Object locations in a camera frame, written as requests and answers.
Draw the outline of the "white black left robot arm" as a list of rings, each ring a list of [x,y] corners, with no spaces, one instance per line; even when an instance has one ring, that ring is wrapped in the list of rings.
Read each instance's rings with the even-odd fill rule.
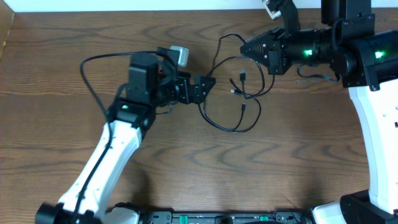
[[[138,51],[131,58],[129,78],[117,90],[109,108],[94,98],[106,123],[101,138],[75,183],[56,205],[42,204],[36,223],[145,223],[138,209],[108,208],[110,196],[133,153],[154,123],[156,109],[177,103],[199,105],[216,83],[209,76],[179,71],[187,63],[182,47]]]

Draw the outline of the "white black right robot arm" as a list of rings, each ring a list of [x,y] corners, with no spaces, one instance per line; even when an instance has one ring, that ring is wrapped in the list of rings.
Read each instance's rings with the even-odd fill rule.
[[[375,31],[370,1],[322,1],[322,29],[303,30],[293,1],[266,0],[284,25],[247,41],[243,55],[283,75],[292,65],[328,64],[356,108],[369,188],[311,209],[306,223],[397,222],[397,31]]]

